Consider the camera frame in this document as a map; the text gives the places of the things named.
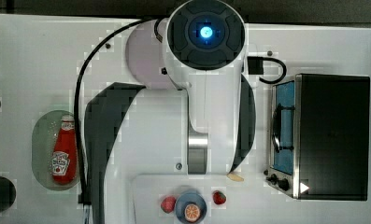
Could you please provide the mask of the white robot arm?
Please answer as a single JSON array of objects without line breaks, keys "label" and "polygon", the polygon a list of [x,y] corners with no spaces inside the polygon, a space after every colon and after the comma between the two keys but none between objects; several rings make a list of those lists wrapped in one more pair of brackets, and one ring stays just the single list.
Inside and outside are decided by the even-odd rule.
[{"label": "white robot arm", "polygon": [[248,31],[220,0],[189,0],[167,19],[123,31],[130,79],[101,90],[84,111],[93,224],[154,224],[141,212],[143,188],[199,189],[249,154]]}]

